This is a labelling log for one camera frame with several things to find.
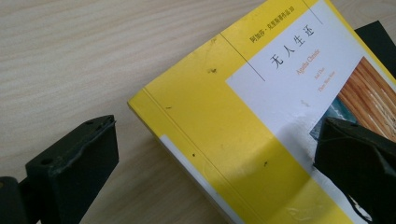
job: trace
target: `book cover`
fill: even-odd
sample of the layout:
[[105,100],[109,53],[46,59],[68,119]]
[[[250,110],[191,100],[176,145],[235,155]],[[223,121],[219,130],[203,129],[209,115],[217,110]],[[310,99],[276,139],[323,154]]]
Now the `book cover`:
[[396,81],[327,0],[269,0],[129,106],[235,223],[365,223],[313,167],[324,116],[396,141]]
[[374,21],[356,29],[355,32],[393,77],[396,77],[396,46],[381,22]]

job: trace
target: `wooden table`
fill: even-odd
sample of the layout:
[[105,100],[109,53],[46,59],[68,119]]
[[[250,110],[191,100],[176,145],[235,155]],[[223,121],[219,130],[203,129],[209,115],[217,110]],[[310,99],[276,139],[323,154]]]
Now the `wooden table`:
[[[0,1],[0,175],[81,122],[114,114],[120,163],[82,223],[224,223],[126,102],[262,0]],[[353,28],[396,1],[334,0]]]

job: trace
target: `yellow book cover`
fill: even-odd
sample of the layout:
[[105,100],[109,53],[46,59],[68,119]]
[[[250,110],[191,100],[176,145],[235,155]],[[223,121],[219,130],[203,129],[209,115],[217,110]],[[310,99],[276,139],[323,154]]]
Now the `yellow book cover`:
[[269,0],[129,106],[235,223],[365,223],[313,167],[318,124],[345,111],[395,141],[395,91],[330,1]]

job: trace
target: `black holder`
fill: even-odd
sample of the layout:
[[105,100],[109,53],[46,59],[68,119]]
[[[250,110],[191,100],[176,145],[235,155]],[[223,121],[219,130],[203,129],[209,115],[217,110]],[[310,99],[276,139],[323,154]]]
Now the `black holder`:
[[79,223],[118,162],[114,117],[82,123],[29,161],[20,184],[0,177],[0,223]]
[[396,143],[356,123],[327,118],[314,165],[368,223],[396,223]]

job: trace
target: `book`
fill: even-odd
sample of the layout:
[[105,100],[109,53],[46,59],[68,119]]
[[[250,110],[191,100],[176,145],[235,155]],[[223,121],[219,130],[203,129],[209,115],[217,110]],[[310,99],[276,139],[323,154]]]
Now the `book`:
[[380,21],[374,21],[355,30],[369,49],[396,77],[396,46]]
[[234,223],[365,223],[313,167],[324,116],[395,141],[396,80],[328,0],[269,0],[129,106]]

